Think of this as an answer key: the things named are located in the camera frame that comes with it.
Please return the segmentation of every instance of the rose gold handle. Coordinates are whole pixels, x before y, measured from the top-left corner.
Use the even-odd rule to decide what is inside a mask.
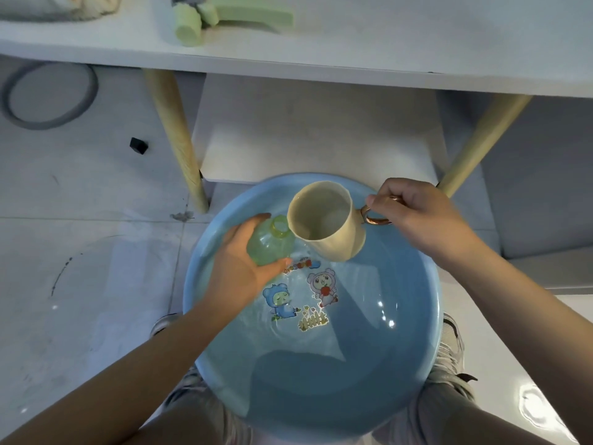
[[[389,198],[391,198],[393,201],[397,201],[398,203],[401,203],[404,206],[406,205],[406,202],[400,196],[389,195]],[[362,216],[363,222],[368,223],[369,225],[390,225],[391,224],[391,221],[389,221],[386,218],[367,217],[370,210],[371,209],[367,205],[364,205],[363,207],[361,207],[360,215]]]

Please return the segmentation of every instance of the cream ceramic mug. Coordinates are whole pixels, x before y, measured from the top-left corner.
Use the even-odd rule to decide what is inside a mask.
[[[387,219],[367,218],[366,205],[356,209],[350,192],[333,181],[303,187],[288,206],[288,227],[317,253],[334,262],[347,261],[362,249],[367,233],[362,225],[386,225]]]

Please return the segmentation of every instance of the wooden table leg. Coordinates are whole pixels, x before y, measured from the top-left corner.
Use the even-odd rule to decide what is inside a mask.
[[[191,143],[175,74],[171,70],[144,69],[144,77],[171,148],[189,187],[191,199],[197,211],[205,214],[208,211],[208,199],[202,186],[200,164],[197,162]]]
[[[476,125],[476,130],[437,187],[451,197],[521,114],[531,98],[531,95],[496,94]]]

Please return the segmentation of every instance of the green foam piece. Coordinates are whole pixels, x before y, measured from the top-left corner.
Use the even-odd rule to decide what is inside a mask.
[[[271,0],[208,0],[221,21],[243,21],[265,23],[266,25],[293,25],[292,12],[273,6]]]
[[[185,47],[202,44],[202,18],[196,8],[185,3],[173,5],[175,36]]]
[[[218,25],[220,18],[218,17],[218,11],[213,4],[201,3],[197,6],[197,11],[202,16],[202,20],[208,23],[208,25],[212,27]]]

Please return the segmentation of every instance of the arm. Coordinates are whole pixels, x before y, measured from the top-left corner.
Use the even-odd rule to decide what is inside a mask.
[[[290,264],[257,267],[247,241],[259,215],[233,227],[215,257],[208,289],[187,314],[1,441],[113,444],[135,434],[212,339]]]
[[[431,184],[389,179],[367,204],[456,278],[574,436],[593,440],[593,324],[486,246]]]

